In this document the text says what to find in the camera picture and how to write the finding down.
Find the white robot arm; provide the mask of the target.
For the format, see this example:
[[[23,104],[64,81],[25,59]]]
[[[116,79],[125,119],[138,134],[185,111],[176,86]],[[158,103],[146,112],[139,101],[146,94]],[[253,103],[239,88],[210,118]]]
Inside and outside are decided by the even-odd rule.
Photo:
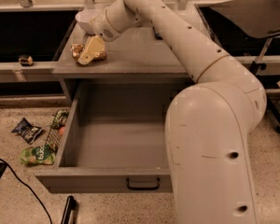
[[[194,82],[170,103],[165,120],[178,224],[259,224],[247,136],[266,110],[263,86],[164,0],[117,0],[90,25],[113,41],[144,21]]]

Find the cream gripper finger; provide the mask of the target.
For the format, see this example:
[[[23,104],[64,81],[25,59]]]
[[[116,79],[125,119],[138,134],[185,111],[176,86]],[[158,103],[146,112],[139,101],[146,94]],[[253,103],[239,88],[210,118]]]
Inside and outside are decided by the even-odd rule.
[[[77,62],[87,65],[91,61],[103,60],[106,58],[105,42],[100,36],[90,36],[79,55]]]

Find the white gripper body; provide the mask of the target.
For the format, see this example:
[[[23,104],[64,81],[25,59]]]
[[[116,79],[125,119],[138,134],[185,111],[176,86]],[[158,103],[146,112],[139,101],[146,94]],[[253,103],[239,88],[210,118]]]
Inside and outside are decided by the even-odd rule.
[[[94,33],[106,42],[112,42],[120,37],[120,33],[111,26],[104,12],[91,18],[90,26]]]

